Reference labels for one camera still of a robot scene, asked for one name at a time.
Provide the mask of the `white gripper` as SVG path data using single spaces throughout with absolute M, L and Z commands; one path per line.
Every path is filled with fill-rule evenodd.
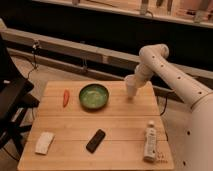
M 136 66 L 134 71 L 135 85 L 137 88 L 143 87 L 154 75 L 153 71 L 144 64 Z

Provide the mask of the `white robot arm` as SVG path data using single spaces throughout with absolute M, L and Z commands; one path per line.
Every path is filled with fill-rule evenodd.
M 213 90 L 170 64 L 165 44 L 144 46 L 135 69 L 136 87 L 157 74 L 191 109 L 182 171 L 213 171 Z

